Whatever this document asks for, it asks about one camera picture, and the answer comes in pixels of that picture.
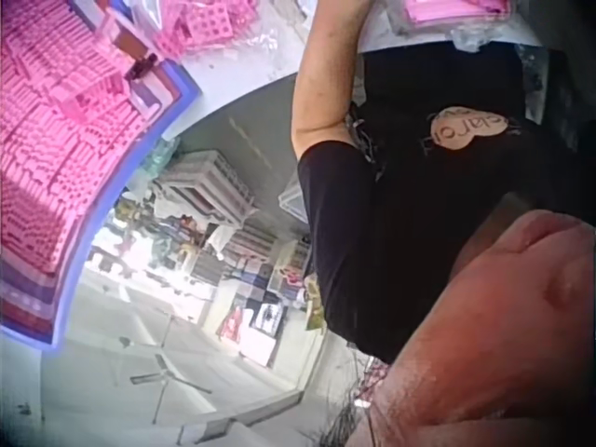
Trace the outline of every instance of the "black sleeve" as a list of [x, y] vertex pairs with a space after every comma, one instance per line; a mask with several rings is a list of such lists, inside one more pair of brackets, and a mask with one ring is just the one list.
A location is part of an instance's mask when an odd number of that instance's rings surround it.
[[315, 269], [330, 329], [353, 341], [366, 269], [362, 248], [372, 219], [374, 171], [345, 142], [321, 142], [300, 160]]

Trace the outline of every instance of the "shirt logo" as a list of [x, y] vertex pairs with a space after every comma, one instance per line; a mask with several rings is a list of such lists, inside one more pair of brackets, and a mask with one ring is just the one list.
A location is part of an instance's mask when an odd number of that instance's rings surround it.
[[493, 137], [507, 130], [509, 122], [501, 115], [466, 107], [449, 107], [432, 120], [433, 142], [445, 149], [465, 149], [475, 137]]

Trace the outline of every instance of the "lips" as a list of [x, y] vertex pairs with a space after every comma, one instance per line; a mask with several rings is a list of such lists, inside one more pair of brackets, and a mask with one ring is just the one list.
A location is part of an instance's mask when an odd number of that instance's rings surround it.
[[500, 249], [524, 252], [547, 237], [581, 225], [578, 219], [550, 211], [532, 211], [518, 219], [496, 245]]

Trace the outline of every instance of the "forearm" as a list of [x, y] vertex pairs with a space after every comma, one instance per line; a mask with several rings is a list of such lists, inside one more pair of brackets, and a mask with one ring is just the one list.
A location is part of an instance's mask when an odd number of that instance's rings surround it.
[[291, 135], [296, 155], [317, 142], [351, 142], [344, 125], [358, 41], [371, 0], [319, 0], [296, 79]]

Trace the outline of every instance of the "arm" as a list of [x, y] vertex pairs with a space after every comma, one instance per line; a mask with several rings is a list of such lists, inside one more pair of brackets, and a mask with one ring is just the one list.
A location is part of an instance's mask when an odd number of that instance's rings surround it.
[[291, 140], [298, 158], [318, 142], [354, 144], [344, 120], [359, 35], [372, 1], [318, 1], [294, 91]]

